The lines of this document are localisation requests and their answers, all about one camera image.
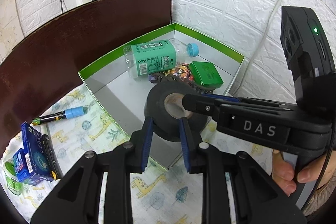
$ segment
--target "white cable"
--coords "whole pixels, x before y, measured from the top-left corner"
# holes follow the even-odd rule
[[[251,57],[249,63],[247,64],[246,70],[245,70],[245,72],[244,72],[243,78],[241,79],[241,82],[240,82],[239,86],[236,88],[236,90],[235,90],[234,92],[232,92],[232,95],[233,95],[233,96],[234,96],[235,93],[238,91],[238,89],[241,87],[241,85],[242,85],[242,83],[243,83],[243,80],[244,80],[244,78],[245,78],[245,76],[246,76],[247,71],[249,70],[250,66],[253,64],[253,61],[254,61],[255,58],[257,57],[257,54],[260,52],[262,46],[265,44],[265,41],[266,41],[266,38],[267,38],[268,31],[269,31],[269,29],[270,29],[270,27],[271,27],[271,24],[272,24],[272,22],[273,22],[273,18],[274,18],[274,16],[275,16],[275,13],[278,11],[278,9],[279,9],[279,7],[280,7],[281,2],[282,2],[282,0],[278,0],[277,3],[275,4],[273,11],[272,11],[271,15],[270,15],[269,18],[268,18],[268,22],[267,22],[267,26],[266,26],[266,30],[265,30],[265,32],[264,32],[264,35],[262,36],[262,39],[261,39],[261,41],[260,41],[260,43],[259,43],[257,49],[254,51],[254,53],[253,53],[253,55],[252,55],[252,57]]]

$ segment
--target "beige knit sleeve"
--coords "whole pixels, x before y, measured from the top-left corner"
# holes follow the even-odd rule
[[[326,201],[334,191],[335,186],[336,186],[336,171],[331,180],[326,185],[315,191],[313,197],[308,203],[307,208],[303,211],[304,215],[305,216],[311,215],[316,210],[318,210],[324,203],[326,203]]]

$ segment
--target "dark brown headboard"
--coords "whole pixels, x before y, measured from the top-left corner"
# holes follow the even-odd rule
[[[46,23],[0,65],[0,155],[20,124],[82,83],[100,56],[171,23],[171,0],[97,0]]]

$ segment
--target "blue bottle cap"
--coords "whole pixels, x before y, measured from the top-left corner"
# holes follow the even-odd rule
[[[189,43],[187,45],[187,52],[190,57],[198,56],[198,45],[195,43]]]
[[[65,110],[65,116],[67,117],[67,119],[70,119],[70,118],[84,115],[85,112],[86,112],[86,108],[79,106],[79,107],[70,108],[70,109]]]

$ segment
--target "blue box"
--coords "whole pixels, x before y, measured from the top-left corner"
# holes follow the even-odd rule
[[[27,122],[21,125],[23,149],[13,156],[19,182],[36,185],[41,180],[53,181],[47,153],[42,146],[41,133]]]

